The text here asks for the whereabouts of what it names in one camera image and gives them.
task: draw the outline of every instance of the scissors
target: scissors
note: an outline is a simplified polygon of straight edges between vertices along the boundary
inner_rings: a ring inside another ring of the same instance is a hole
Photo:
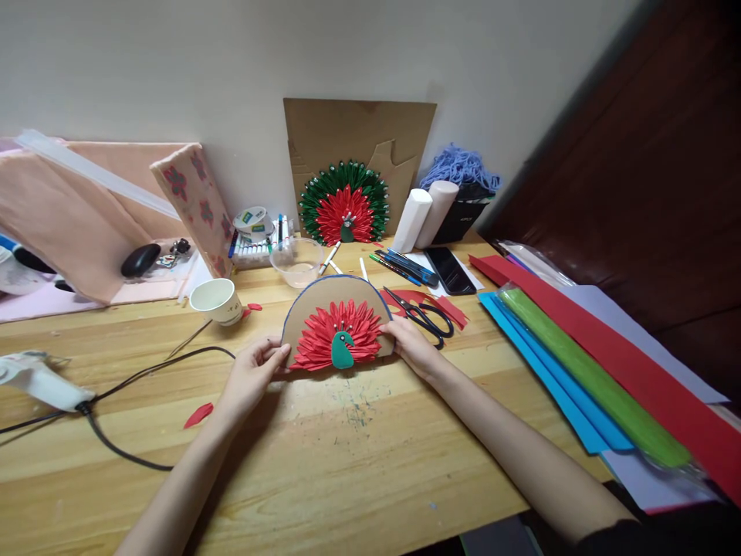
[[[443,338],[453,337],[453,323],[448,318],[448,315],[443,313],[437,307],[433,307],[432,305],[425,305],[424,303],[420,303],[419,305],[412,305],[411,303],[408,303],[401,299],[396,293],[389,290],[386,286],[384,286],[384,290],[386,290],[388,294],[394,298],[394,301],[396,301],[401,306],[401,308],[404,309],[404,312],[407,314],[408,318],[412,319],[427,332],[438,338],[438,344],[435,346],[437,349],[442,349],[442,346],[445,343],[442,340]],[[445,323],[448,325],[448,331],[445,332],[437,324],[432,322],[430,318],[425,314],[425,311],[430,311],[431,313],[435,313],[436,315],[441,317],[442,320],[444,320]]]

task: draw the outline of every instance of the wooden desk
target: wooden desk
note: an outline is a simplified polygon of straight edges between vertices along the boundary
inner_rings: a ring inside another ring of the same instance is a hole
[[[335,261],[360,275],[358,257],[374,249],[345,245]],[[494,253],[472,232],[454,251],[464,263],[468,254]],[[413,288],[369,259],[366,267],[376,287]],[[210,344],[237,351],[252,337],[279,334],[298,291],[272,269],[240,273],[235,282],[242,302],[264,310],[229,329],[211,325],[185,351]],[[452,300],[470,322],[456,330],[445,355],[608,480],[476,297]],[[175,301],[27,320],[0,325],[0,353],[40,349],[71,357],[65,376],[102,392],[161,361],[200,322]],[[121,448],[175,463],[198,432],[183,430],[185,420],[217,401],[231,363],[209,353],[159,371],[98,404],[100,424]],[[48,411],[0,388],[0,426]],[[79,417],[4,435],[0,553],[110,554],[165,477],[114,455]],[[271,385],[235,444],[217,493],[223,496],[213,497],[212,518],[199,531],[200,549],[212,554],[401,553],[527,508],[476,439],[396,358],[360,372]]]

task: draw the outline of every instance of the black cable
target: black cable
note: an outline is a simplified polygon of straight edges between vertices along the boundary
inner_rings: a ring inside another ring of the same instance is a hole
[[[122,388],[126,388],[129,384],[132,382],[135,382],[142,378],[143,376],[153,373],[156,371],[159,371],[162,368],[169,367],[172,364],[178,363],[179,361],[183,361],[184,359],[188,359],[193,357],[194,355],[199,355],[202,353],[205,353],[206,351],[221,351],[223,353],[226,353],[230,358],[235,359],[234,354],[224,349],[223,347],[219,346],[208,346],[208,347],[201,347],[200,349],[197,349],[195,351],[191,351],[190,353],[187,353],[185,355],[181,355],[180,357],[177,357],[175,359],[171,359],[170,361],[163,361],[162,363],[158,363],[156,365],[152,365],[151,367],[142,369],[141,371],[134,373],[129,378],[121,382],[120,384],[114,386],[110,390],[106,390],[103,394],[96,396],[95,398],[91,399],[89,402],[82,402],[79,404],[75,409],[82,413],[84,416],[87,417],[87,421],[90,424],[90,427],[92,427],[93,432],[95,432],[95,436],[98,437],[98,439],[112,452],[116,453],[118,456],[121,456],[125,459],[128,459],[129,461],[132,461],[134,463],[138,463],[139,465],[148,467],[153,470],[157,471],[172,471],[172,466],[164,466],[160,465],[159,463],[153,463],[150,461],[146,461],[145,459],[141,459],[140,457],[136,457],[133,454],[129,454],[127,452],[124,452],[121,448],[114,445],[108,437],[103,433],[103,431],[98,426],[98,423],[95,420],[95,415],[93,415],[93,407],[96,403],[98,403],[100,400],[107,398],[108,396],[115,394]],[[9,427],[6,427],[4,429],[0,429],[0,434],[5,434],[6,432],[11,432],[14,430],[22,429],[23,427],[35,425],[38,422],[47,421],[49,419],[54,419],[55,417],[61,417],[62,415],[67,414],[67,412],[63,410],[55,411],[53,413],[49,413],[48,415],[44,415],[42,417],[36,417],[34,419],[30,419],[28,421],[24,421],[21,423],[18,423],[17,425],[12,425]]]
[[[106,447],[117,453],[122,458],[128,459],[129,461],[133,461],[134,463],[138,463],[139,465],[143,465],[144,467],[149,467],[150,469],[157,470],[157,471],[172,471],[172,466],[164,466],[160,465],[159,463],[152,463],[150,461],[146,461],[145,459],[141,459],[140,457],[136,457],[133,454],[129,454],[128,452],[124,452],[121,448],[114,445],[107,436],[103,434],[103,431],[100,430],[100,427],[98,426],[98,423],[95,420],[95,416],[93,415],[93,407],[90,405],[89,402],[83,402],[80,405],[76,407],[77,411],[82,413],[84,416],[87,417],[87,421],[90,424],[91,427],[93,427],[93,432],[95,432],[95,436],[98,437],[98,439],[106,445]]]

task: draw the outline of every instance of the dark wooden cabinet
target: dark wooden cabinet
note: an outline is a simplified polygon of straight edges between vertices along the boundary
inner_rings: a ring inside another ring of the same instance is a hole
[[[488,232],[598,285],[741,399],[738,2],[665,2]]]

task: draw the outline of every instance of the sleeve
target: sleeve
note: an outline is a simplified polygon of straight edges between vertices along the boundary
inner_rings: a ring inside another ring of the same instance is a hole
[[[618,521],[609,529],[597,531],[583,538],[577,544],[575,554],[580,556],[588,554],[655,556],[656,554],[689,555],[695,552],[687,547],[676,545],[671,538],[662,536],[637,521],[623,520]]]

